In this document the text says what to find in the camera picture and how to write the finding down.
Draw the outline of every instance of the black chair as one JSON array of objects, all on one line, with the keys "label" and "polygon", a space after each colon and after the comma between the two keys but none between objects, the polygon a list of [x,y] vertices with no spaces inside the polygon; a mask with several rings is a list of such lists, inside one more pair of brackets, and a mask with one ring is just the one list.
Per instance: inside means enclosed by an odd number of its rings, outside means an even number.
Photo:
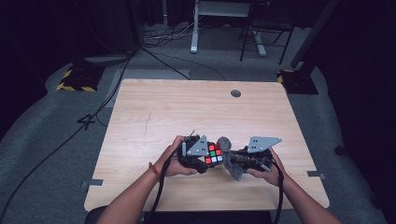
[{"label": "black chair", "polygon": [[[250,31],[263,32],[263,33],[275,33],[278,34],[277,38],[272,44],[255,43],[257,45],[282,47],[283,52],[280,57],[279,64],[282,64],[283,57],[285,56],[286,49],[288,48],[291,35],[293,34],[294,25],[293,17],[297,13],[297,10],[287,6],[287,2],[282,0],[266,0],[259,1],[255,0],[249,8],[247,15],[247,24],[242,29],[239,36],[245,32],[244,45],[242,47],[241,57],[239,59],[242,62],[245,52],[245,46],[248,39],[248,33]],[[282,36],[284,32],[289,32],[288,39],[285,45],[276,45],[276,41]]]}]

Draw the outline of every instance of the orange bracelet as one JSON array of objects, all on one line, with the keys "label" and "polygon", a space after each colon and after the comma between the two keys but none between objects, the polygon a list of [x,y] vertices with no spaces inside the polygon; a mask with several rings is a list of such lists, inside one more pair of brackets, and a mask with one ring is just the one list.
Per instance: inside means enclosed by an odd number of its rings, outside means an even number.
[{"label": "orange bracelet", "polygon": [[148,168],[150,168],[157,178],[160,179],[160,173],[158,173],[157,168],[155,168],[151,162],[148,163]]}]

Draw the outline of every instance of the rubik's cube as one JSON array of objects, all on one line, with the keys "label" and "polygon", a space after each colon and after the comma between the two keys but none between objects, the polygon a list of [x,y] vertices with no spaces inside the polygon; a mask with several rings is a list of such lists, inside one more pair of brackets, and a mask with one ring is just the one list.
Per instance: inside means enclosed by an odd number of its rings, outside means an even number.
[{"label": "rubik's cube", "polygon": [[212,167],[222,164],[222,156],[219,145],[210,144],[207,148],[209,149],[209,154],[205,156],[205,163]]}]

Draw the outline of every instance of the hand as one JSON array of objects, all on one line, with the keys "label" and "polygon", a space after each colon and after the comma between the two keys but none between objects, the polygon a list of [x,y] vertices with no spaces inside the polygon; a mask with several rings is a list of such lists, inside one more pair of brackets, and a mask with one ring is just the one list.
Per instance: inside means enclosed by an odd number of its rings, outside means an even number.
[{"label": "hand", "polygon": [[[180,145],[184,140],[183,136],[177,136],[173,142],[172,145],[166,148],[166,150],[163,152],[161,157],[155,162],[155,167],[158,169],[160,172],[161,169],[163,168],[163,164],[165,161],[169,158],[169,156],[172,154],[173,151]],[[178,162],[177,158],[172,158],[171,163],[169,164],[169,167],[166,171],[166,176],[173,176],[173,175],[195,175],[197,174],[197,171],[191,168],[186,168]]]},{"label": "hand", "polygon": [[[271,150],[271,153],[273,155],[274,160],[276,161],[276,164],[279,166],[280,171],[282,171],[283,176],[289,177],[288,174],[286,174],[285,168],[283,167],[282,161],[280,160],[280,158],[277,156],[277,154],[274,152],[274,150],[270,147],[269,148]],[[271,165],[271,172],[265,171],[265,172],[261,172],[255,169],[247,169],[247,172],[257,178],[264,178],[265,181],[267,181],[268,183],[275,185],[278,187],[278,172],[276,167],[272,164]]]}]

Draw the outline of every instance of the wooden table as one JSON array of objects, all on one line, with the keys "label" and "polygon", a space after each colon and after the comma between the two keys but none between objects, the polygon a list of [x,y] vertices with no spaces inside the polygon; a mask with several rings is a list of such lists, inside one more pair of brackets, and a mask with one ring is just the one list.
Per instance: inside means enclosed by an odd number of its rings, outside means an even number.
[{"label": "wooden table", "polygon": [[[231,96],[232,90],[241,92]],[[217,142],[228,137],[232,150],[249,137],[281,137],[274,146],[287,172],[325,207],[329,200],[288,97],[279,83],[124,79],[92,179],[86,210],[109,204],[155,162],[176,135],[192,131]],[[145,205],[150,210],[158,185]],[[157,211],[272,210],[278,188],[243,175],[233,180],[223,165],[203,175],[166,177]],[[283,208],[292,208],[286,199]]]}]

